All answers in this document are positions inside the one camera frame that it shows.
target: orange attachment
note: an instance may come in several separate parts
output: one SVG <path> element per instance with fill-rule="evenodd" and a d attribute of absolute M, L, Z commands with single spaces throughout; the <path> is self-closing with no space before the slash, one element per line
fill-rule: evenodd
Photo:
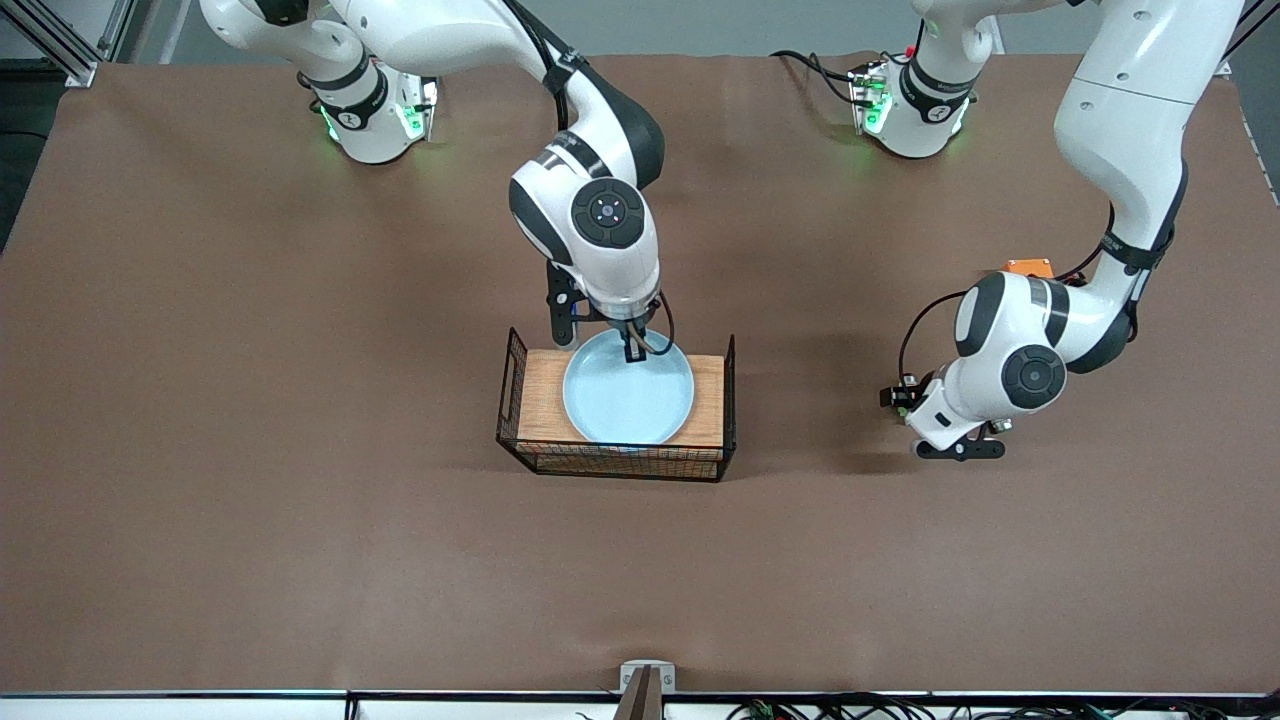
<path fill-rule="evenodd" d="M 1006 273 L 1018 273 L 1029 278 L 1052 278 L 1053 265 L 1048 264 L 1048 258 L 1010 260 L 1001 268 Z"/>

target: wooden board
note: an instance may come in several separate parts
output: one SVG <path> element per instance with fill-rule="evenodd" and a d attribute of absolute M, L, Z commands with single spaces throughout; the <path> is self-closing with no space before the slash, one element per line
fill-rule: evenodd
<path fill-rule="evenodd" d="M 520 439 L 586 439 L 564 413 L 562 387 L 572 356 L 559 350 L 529 351 L 516 434 Z M 663 445 L 721 447 L 724 445 L 724 359 L 689 355 L 689 364 L 694 369 L 694 409 L 684 427 Z"/>

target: green led light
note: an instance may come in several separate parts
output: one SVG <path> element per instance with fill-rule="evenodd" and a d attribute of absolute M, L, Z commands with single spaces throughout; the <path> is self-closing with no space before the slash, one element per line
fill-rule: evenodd
<path fill-rule="evenodd" d="M 323 105 L 320 106 L 320 117 L 321 117 L 321 118 L 324 118 L 324 124 L 329 127 L 329 137 L 330 137 L 330 138 L 332 138 L 332 140 L 333 140 L 334 142 L 340 142 L 340 141 L 338 140 L 338 131 L 337 131 L 337 129 L 334 129 L 334 127 L 333 127 L 333 120 L 332 120 L 332 119 L 329 119 L 329 113 L 328 113 L 328 111 L 326 111 L 326 110 L 324 109 L 324 106 L 323 106 Z"/>
<path fill-rule="evenodd" d="M 415 110 L 412 105 L 407 108 L 403 105 L 397 105 L 397 108 L 401 109 L 398 117 L 401 120 L 401 126 L 404 127 L 404 135 L 407 135 L 410 140 L 417 140 L 422 137 L 422 135 L 426 132 L 425 129 L 422 129 L 422 113 Z"/>

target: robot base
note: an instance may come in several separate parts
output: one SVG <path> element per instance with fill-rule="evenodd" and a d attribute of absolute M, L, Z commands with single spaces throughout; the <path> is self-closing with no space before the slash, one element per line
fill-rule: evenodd
<path fill-rule="evenodd" d="M 378 165 L 399 158 L 420 140 L 430 141 L 439 81 L 398 72 L 378 59 L 371 64 L 387 78 L 389 92 L 362 129 L 346 127 L 342 113 L 332 118 L 321 108 L 320 114 L 329 126 L 329 137 L 352 160 Z M 323 92 L 319 95 L 325 100 Z"/>
<path fill-rule="evenodd" d="M 960 132 L 960 120 L 969 109 L 969 100 L 954 113 L 942 110 L 942 122 L 927 123 L 915 108 L 908 105 L 893 88 L 905 65 L 886 60 L 872 65 L 865 74 L 850 78 L 849 88 L 855 100 L 865 100 L 870 108 L 854 105 L 854 126 L 859 135 L 878 140 L 886 150 L 902 158 L 919 159 L 937 155 Z"/>

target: metal bracket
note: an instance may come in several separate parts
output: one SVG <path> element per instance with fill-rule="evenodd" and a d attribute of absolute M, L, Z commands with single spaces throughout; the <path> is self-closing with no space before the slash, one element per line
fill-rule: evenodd
<path fill-rule="evenodd" d="M 676 664 L 667 662 L 666 660 L 627 660 L 622 664 L 618 670 L 618 692 L 625 693 L 627 691 L 628 683 L 631 683 L 632 675 L 643 670 L 645 666 L 652 666 L 658 673 L 658 679 L 662 680 L 659 685 L 662 687 L 662 694 L 672 694 L 676 692 Z"/>
<path fill-rule="evenodd" d="M 41 0 L 0 0 L 0 15 L 67 73 L 67 87 L 88 87 L 102 54 Z"/>
<path fill-rule="evenodd" d="M 662 696 L 676 691 L 676 666 L 660 660 L 631 660 L 622 664 L 621 674 L 623 692 L 613 720 L 663 720 Z"/>

